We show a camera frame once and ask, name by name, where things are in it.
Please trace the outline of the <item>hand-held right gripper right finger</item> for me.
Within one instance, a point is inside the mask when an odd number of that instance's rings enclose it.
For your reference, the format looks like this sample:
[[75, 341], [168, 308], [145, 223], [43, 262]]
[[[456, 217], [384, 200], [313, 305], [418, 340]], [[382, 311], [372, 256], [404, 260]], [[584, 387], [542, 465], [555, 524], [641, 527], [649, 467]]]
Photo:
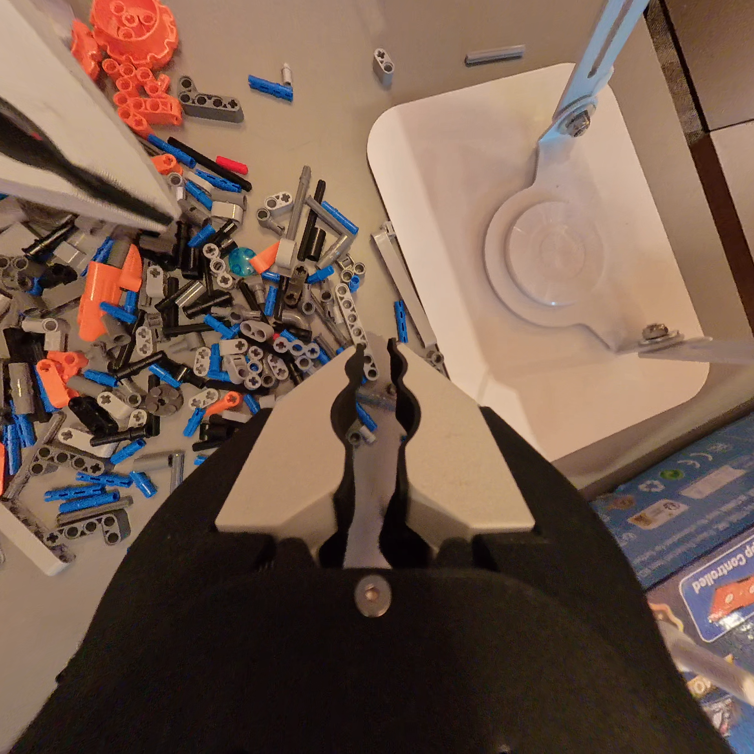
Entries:
[[386, 560], [424, 566], [446, 542], [528, 534], [535, 521], [481, 407], [408, 345], [388, 342], [404, 438], [386, 510]]

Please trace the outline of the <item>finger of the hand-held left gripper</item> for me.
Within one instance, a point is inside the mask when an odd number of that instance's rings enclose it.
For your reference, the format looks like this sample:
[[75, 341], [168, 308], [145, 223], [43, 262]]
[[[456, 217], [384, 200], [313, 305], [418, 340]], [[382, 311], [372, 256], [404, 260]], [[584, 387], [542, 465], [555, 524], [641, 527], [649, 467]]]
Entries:
[[143, 150], [84, 150], [80, 166], [34, 138], [2, 140], [2, 193], [58, 210], [158, 231], [173, 221], [173, 195]]
[[[86, 148], [118, 156], [127, 146], [143, 150], [32, 2], [1, 3], [1, 79], [1, 140], [34, 138], [80, 166], [93, 165]], [[180, 209], [172, 195], [174, 221]]]

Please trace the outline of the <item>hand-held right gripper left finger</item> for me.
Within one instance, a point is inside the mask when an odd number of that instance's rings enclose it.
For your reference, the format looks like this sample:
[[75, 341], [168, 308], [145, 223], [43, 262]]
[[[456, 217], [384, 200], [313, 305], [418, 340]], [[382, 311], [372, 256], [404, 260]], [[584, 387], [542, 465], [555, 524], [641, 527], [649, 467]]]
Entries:
[[346, 348], [269, 411], [215, 520], [220, 532], [299, 539], [320, 565], [344, 565], [364, 364], [363, 345]]

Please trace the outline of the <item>pile of building pieces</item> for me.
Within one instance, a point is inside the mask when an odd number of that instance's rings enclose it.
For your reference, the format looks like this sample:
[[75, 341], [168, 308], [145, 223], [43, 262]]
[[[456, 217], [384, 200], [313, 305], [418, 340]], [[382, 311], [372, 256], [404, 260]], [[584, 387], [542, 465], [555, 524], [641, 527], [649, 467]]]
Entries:
[[[234, 182], [240, 186], [241, 194], [251, 191], [250, 184], [235, 173], [230, 173], [223, 166], [207, 161], [188, 147], [180, 151], [178, 143], [163, 143], [154, 134], [153, 125], [180, 126], [183, 118], [183, 104], [180, 98], [169, 95], [170, 82], [162, 74], [155, 77], [154, 70], [161, 70], [172, 59], [179, 46], [177, 26], [172, 10], [164, 2], [92, 2], [90, 13], [91, 28], [87, 24], [72, 19], [70, 24], [71, 55], [80, 64], [87, 77], [98, 87], [99, 72], [104, 70], [101, 63], [107, 63], [107, 75], [115, 82], [117, 95], [117, 116], [132, 134], [154, 148], [159, 148], [163, 156], [170, 154], [193, 170], [199, 161], [209, 166], [220, 181]], [[183, 206], [176, 196], [180, 194], [177, 187], [168, 183], [168, 178], [159, 173], [168, 189], [174, 194], [180, 213], [165, 229], [149, 231], [160, 233], [169, 230], [171, 224], [180, 219]], [[225, 184], [212, 187], [228, 193]], [[63, 223], [67, 234], [69, 226], [74, 226], [79, 217], [94, 220], [72, 213], [68, 224]], [[99, 220], [105, 225], [123, 226], [114, 222]], [[85, 290], [79, 302], [77, 327], [79, 340], [86, 343], [97, 342], [109, 336], [106, 326], [109, 317], [124, 315], [124, 321], [130, 321], [130, 312], [118, 307], [127, 293], [132, 293], [136, 302], [143, 285], [142, 262], [137, 247], [130, 249], [121, 266], [109, 262], [87, 260], [83, 267], [89, 269], [85, 281]]]

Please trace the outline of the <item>blue robot kit box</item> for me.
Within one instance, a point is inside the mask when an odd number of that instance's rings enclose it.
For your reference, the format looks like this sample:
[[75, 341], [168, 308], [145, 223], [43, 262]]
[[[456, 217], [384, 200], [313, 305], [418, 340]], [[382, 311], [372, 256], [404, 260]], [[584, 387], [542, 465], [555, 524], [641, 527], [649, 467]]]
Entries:
[[[657, 623], [752, 674], [752, 413], [592, 507], [630, 561]], [[733, 752], [752, 752], [752, 706], [702, 675], [680, 673]]]

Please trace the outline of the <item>grey axle rod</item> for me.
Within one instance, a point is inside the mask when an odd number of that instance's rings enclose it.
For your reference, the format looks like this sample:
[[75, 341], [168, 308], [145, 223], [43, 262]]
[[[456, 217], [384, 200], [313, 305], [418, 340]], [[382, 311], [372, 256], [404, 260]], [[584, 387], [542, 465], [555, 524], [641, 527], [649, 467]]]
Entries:
[[524, 54], [524, 44], [472, 51], [465, 55], [465, 65], [466, 67], [475, 67], [496, 62], [521, 60]]

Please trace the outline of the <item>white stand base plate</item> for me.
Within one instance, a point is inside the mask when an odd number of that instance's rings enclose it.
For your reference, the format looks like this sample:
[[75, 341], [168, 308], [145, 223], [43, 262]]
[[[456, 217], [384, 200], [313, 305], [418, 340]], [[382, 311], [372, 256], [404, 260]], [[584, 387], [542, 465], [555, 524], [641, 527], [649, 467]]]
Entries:
[[[582, 324], [541, 326], [494, 292], [485, 239], [503, 203], [529, 187], [537, 138], [573, 65], [561, 63], [390, 108], [367, 157], [450, 379], [548, 460], [588, 447], [694, 398], [709, 365], [618, 355]], [[608, 314], [623, 339], [661, 322], [702, 329], [612, 91], [575, 140], [593, 178], [596, 221], [610, 212]]]

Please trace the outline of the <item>metal stand bracket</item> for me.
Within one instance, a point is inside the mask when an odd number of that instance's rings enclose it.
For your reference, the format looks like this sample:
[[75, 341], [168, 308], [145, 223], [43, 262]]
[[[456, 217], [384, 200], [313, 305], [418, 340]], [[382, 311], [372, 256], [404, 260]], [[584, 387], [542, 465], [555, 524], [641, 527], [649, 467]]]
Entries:
[[590, 126], [598, 93], [611, 78], [618, 54], [646, 10], [647, 1], [607, 1], [571, 73], [541, 140], [576, 138]]
[[753, 365], [753, 341], [720, 340], [708, 336], [687, 338], [662, 324], [647, 325], [637, 344], [644, 359], [685, 363]]

